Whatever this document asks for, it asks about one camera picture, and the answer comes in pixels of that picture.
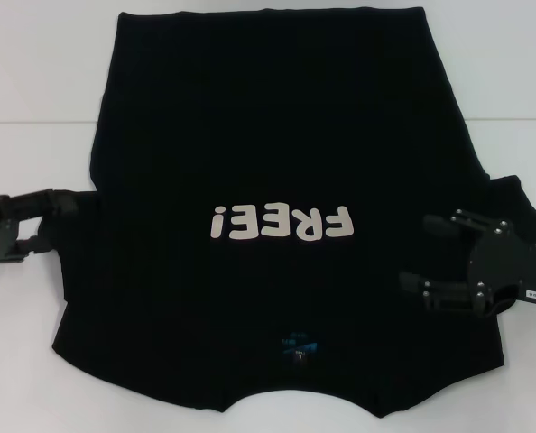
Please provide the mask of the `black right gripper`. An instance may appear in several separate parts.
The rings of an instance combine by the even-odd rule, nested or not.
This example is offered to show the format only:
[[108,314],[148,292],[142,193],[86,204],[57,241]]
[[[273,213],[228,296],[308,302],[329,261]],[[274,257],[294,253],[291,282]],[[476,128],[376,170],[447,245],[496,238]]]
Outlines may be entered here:
[[508,220],[457,209],[450,216],[426,215],[422,223],[431,235],[474,247],[467,283],[399,274],[402,290],[418,295],[427,310],[485,317],[515,300],[536,303],[536,244],[523,241]]

